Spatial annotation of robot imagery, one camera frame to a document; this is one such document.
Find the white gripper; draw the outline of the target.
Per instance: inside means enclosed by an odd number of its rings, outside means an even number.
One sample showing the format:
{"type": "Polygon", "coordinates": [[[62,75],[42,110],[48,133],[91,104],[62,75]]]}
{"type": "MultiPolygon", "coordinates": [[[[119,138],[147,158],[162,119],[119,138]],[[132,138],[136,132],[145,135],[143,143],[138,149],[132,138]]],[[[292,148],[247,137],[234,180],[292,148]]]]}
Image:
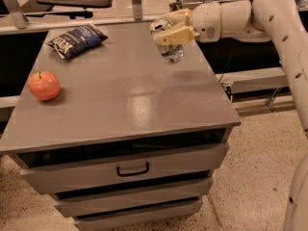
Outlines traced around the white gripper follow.
{"type": "Polygon", "coordinates": [[[159,45],[182,45],[193,39],[199,42],[218,41],[221,32],[220,3],[204,3],[192,11],[182,9],[165,13],[158,18],[159,24],[177,25],[183,23],[189,25],[190,21],[192,26],[163,31],[158,35],[157,43],[159,45]]]}

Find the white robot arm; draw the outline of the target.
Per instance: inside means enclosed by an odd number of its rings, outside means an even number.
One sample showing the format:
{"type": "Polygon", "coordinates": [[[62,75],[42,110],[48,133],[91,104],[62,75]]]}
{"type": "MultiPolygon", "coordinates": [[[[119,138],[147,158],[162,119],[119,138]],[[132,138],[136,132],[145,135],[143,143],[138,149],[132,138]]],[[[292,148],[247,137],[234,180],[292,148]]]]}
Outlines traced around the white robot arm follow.
{"type": "Polygon", "coordinates": [[[308,133],[308,33],[295,0],[238,0],[203,3],[167,13],[151,26],[160,46],[177,46],[195,39],[214,42],[271,41],[295,102],[304,132],[308,133]]]}

